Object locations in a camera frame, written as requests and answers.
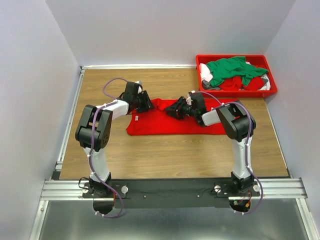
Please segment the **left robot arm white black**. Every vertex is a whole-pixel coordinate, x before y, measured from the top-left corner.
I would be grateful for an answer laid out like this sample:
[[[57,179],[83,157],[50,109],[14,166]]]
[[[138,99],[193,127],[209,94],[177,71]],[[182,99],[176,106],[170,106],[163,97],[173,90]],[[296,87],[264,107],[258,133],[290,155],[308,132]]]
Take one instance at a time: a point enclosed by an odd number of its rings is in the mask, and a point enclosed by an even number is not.
[[[75,131],[79,142],[88,158],[90,175],[89,186],[99,197],[107,197],[111,190],[111,172],[107,165],[105,148],[110,139],[112,121],[129,114],[139,114],[154,108],[147,91],[140,81],[127,81],[124,92],[119,97],[102,105],[86,105]]]

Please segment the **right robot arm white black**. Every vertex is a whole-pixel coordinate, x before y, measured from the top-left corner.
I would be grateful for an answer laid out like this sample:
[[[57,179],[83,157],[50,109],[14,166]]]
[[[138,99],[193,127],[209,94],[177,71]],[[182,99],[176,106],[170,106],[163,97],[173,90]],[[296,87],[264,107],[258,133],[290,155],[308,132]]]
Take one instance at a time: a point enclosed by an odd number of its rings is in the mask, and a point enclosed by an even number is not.
[[[255,183],[251,167],[251,142],[256,121],[240,101],[225,102],[215,96],[212,98],[218,106],[207,110],[203,93],[192,91],[187,98],[181,96],[164,111],[177,120],[192,117],[201,127],[222,124],[225,134],[232,141],[234,159],[228,185],[234,195],[241,196]]]

